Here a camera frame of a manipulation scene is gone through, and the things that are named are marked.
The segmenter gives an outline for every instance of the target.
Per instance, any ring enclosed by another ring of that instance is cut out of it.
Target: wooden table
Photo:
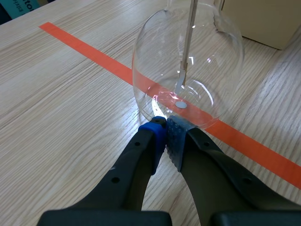
[[[39,28],[51,22],[131,67],[137,31],[161,0],[57,0],[0,26],[0,222],[35,225],[84,197],[138,126],[132,86]],[[301,165],[301,30],[284,51],[244,39],[245,63],[226,121]],[[301,204],[301,192],[232,147],[225,153]],[[192,196],[165,153],[143,209],[199,225]]]

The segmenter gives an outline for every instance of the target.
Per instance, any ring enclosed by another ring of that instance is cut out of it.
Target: metal probe
[[[179,80],[175,87],[175,93],[179,94],[181,90],[181,85],[185,85],[186,81],[186,73],[187,73],[187,60],[190,49],[190,43],[192,38],[192,31],[194,26],[194,20],[196,18],[196,12],[198,7],[198,0],[191,0],[190,10],[189,10],[189,18],[187,24],[187,31],[185,37],[184,51],[183,51],[183,59],[180,64],[180,75]]]

